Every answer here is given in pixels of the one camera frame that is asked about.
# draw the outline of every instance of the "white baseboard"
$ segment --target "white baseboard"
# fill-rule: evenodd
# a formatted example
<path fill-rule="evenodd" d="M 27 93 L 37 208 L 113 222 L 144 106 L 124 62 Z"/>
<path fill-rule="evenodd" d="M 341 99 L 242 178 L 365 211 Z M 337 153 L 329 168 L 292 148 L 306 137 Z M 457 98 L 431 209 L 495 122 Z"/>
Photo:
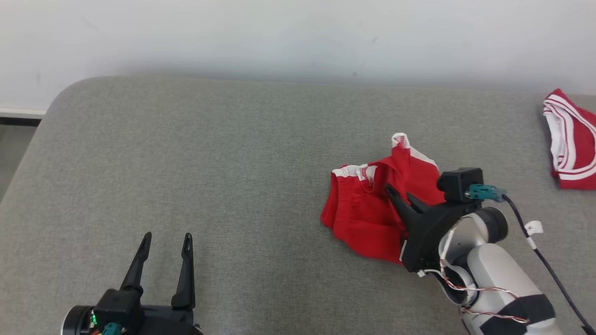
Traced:
<path fill-rule="evenodd" d="M 18 117 L 20 119 L 41 120 L 44 118 L 45 112 L 46 111 L 43 109 L 0 107 L 0 117 Z"/>

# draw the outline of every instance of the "floor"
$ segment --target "floor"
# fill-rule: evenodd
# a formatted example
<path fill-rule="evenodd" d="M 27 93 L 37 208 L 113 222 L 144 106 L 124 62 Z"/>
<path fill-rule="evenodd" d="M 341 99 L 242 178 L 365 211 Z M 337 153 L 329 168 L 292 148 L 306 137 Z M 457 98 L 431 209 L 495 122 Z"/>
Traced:
<path fill-rule="evenodd" d="M 0 125 L 0 201 L 33 138 L 35 127 Z"/>

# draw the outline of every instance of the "red cloth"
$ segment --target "red cloth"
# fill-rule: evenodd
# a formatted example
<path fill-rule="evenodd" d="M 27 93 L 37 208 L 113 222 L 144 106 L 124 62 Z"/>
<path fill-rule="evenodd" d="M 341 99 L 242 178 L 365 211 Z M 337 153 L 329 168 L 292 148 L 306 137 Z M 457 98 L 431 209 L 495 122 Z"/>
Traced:
<path fill-rule="evenodd" d="M 556 89 L 544 101 L 551 131 L 552 175 L 561 188 L 596 189 L 596 115 Z"/>
<path fill-rule="evenodd" d="M 389 157 L 331 172 L 321 221 L 358 254 L 401 264 L 406 228 L 385 193 L 385 183 L 402 198 L 408 192 L 429 206 L 444 199 L 436 186 L 439 171 L 434 161 L 412 148 L 404 133 L 396 133 L 392 142 Z"/>

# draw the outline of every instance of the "red garment with white stripes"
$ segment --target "red garment with white stripes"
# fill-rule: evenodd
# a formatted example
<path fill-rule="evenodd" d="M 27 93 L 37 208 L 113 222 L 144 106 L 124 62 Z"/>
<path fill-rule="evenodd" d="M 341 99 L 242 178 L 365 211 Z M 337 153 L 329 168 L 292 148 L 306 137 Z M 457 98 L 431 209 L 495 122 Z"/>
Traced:
<path fill-rule="evenodd" d="M 392 137 L 391 156 L 331 172 L 331 191 L 322 223 L 358 254 L 401 264 L 405 226 L 385 193 L 391 184 L 405 198 L 411 193 L 429 206 L 444 201 L 437 189 L 434 161 L 412 148 L 404 133 Z"/>
<path fill-rule="evenodd" d="M 556 89 L 544 101 L 544 116 L 551 131 L 552 175 L 560 187 L 596 189 L 596 115 Z"/>

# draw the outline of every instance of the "black cable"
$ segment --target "black cable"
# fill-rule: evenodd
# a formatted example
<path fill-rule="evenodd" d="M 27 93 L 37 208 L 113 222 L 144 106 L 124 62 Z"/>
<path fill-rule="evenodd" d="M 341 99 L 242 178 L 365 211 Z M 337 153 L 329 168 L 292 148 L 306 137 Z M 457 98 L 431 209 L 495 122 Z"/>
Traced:
<path fill-rule="evenodd" d="M 503 195 L 503 199 L 505 201 L 507 201 L 507 203 L 509 204 L 509 206 L 511 206 L 511 209 L 513 210 L 513 213 L 515 213 L 516 218 L 517 218 L 517 222 L 519 222 L 520 227 L 521 227 L 521 231 L 523 231 L 523 234 L 526 238 L 530 237 L 530 234 L 527 233 L 527 229 L 526 226 L 524 226 L 523 224 L 523 220 L 522 220 L 522 216 L 520 214 L 520 212 L 517 210 L 516 205 L 513 203 L 513 201 L 507 196 L 507 195 Z M 571 297 L 569 296 L 569 294 L 567 293 L 567 290 L 565 289 L 565 287 L 563 286 L 563 283 L 561 283 L 561 281 L 559 280 L 559 278 L 557 277 L 557 274 L 555 273 L 555 271 L 552 269 L 551 265 L 547 262 L 547 260 L 544 258 L 544 256 L 542 255 L 542 253 L 540 253 L 540 251 L 538 250 L 538 248 L 534 249 L 534 252 L 536 253 L 536 255 L 538 256 L 538 258 L 540 258 L 540 261 L 542 261 L 542 263 L 544 264 L 544 266 L 547 268 L 548 273 L 551 274 L 552 278 L 554 279 L 555 283 L 557 283 L 557 286 L 559 287 L 559 290 L 561 290 L 563 296 L 565 297 L 565 299 L 567 300 L 567 303 L 569 304 L 569 306 L 571 306 L 571 309 L 575 312 L 575 315 L 578 316 L 579 321 L 581 321 L 582 323 L 582 328 L 583 330 L 586 332 L 586 334 L 588 335 L 596 335 L 596 332 L 594 332 L 594 329 L 592 328 L 592 326 L 590 324 L 588 324 L 587 320 L 583 317 L 583 315 L 579 312 L 578 307 L 575 305 L 575 303 L 573 303 L 573 300 L 571 299 Z"/>

